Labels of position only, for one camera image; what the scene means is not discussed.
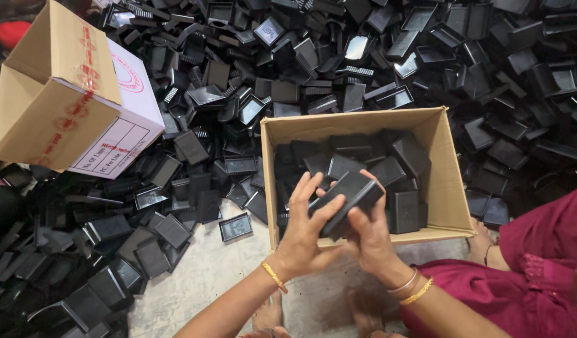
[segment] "white cardboard box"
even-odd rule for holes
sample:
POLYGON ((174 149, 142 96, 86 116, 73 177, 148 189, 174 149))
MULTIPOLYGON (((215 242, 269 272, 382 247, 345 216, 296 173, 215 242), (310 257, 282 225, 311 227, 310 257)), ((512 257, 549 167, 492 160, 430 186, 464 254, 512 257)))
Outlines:
POLYGON ((153 89, 141 59, 107 39, 120 88, 119 111, 97 140, 70 165, 75 173, 115 179, 164 131, 153 89))

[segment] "bracelet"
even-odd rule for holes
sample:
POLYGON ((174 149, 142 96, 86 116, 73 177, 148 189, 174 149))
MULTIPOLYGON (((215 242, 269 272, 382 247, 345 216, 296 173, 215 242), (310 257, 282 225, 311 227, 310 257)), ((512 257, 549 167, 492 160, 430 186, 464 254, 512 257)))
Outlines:
POLYGON ((262 262, 262 266, 270 274, 270 276, 272 276, 276 284, 278 284, 278 288, 280 288, 284 292, 284 294, 287 294, 289 291, 284 286, 284 283, 278 278, 276 273, 274 273, 274 270, 272 270, 272 268, 270 268, 270 266, 266 262, 262 262))
POLYGON ((403 301, 400 301, 399 304, 409 305, 409 304, 412 304, 413 302, 417 301, 418 299, 420 299, 421 296, 423 296, 428 291, 428 289, 430 289, 432 284, 433 284, 433 277, 430 277, 430 280, 428 280, 428 282, 422 288, 422 290, 420 290, 417 294, 411 296, 410 298, 403 300, 403 301))
POLYGON ((418 269, 413 268, 413 277, 412 277, 412 279, 410 279, 410 280, 409 280, 404 286, 402 286, 401 288, 396 288, 396 289, 394 289, 394 290, 387 290, 387 292, 388 292, 389 294, 392 294, 392 293, 394 293, 394 292, 403 290, 404 288, 406 288, 406 287, 408 287, 410 284, 412 284, 413 280, 416 279, 416 276, 417 276, 417 275, 418 275, 418 269))

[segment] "gold bangle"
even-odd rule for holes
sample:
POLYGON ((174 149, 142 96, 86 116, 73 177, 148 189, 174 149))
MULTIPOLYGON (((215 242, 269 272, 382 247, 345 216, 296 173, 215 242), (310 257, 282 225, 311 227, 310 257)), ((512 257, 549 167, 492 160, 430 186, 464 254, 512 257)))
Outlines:
POLYGON ((421 296, 423 296, 428 291, 428 289, 430 289, 432 284, 433 284, 433 277, 430 277, 430 280, 426 283, 426 285, 422 288, 422 290, 420 290, 417 294, 411 296, 410 298, 400 301, 399 304, 409 305, 417 301, 418 299, 420 299, 421 296))
POLYGON ((278 288, 280 288, 284 292, 284 294, 287 294, 289 291, 284 286, 284 283, 278 278, 276 273, 274 273, 274 270, 272 270, 272 268, 270 268, 270 266, 266 262, 262 262, 262 266, 270 274, 270 276, 272 276, 276 284, 278 284, 278 288))

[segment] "woman's right hand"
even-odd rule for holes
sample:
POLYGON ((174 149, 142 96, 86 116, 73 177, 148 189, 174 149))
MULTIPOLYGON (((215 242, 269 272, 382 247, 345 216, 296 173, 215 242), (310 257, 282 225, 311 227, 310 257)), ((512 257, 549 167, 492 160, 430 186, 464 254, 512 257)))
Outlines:
POLYGON ((354 207, 347 214, 355 234, 349 236, 348 245, 365 271, 375 274, 387 287, 396 289, 405 285, 413 277, 413 269, 397 257, 386 223, 386 191, 374 175, 366 170, 361 174, 376 181, 384 195, 369 212, 369 217, 360 208, 354 207))

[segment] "silver bangle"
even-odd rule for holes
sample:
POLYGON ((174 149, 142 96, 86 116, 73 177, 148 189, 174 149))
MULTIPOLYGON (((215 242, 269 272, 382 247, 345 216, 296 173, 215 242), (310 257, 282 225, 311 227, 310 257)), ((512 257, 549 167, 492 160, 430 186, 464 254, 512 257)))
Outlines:
POLYGON ((392 294, 392 293, 394 293, 394 292, 403 290, 404 288, 406 288, 407 286, 409 286, 410 284, 412 284, 413 280, 416 279, 416 275, 417 275, 417 274, 418 274, 418 269, 413 268, 413 277, 412 277, 412 279, 410 279, 410 280, 409 280, 404 286, 402 286, 401 288, 397 288, 397 289, 395 289, 395 290, 387 290, 387 292, 388 292, 389 294, 392 294))

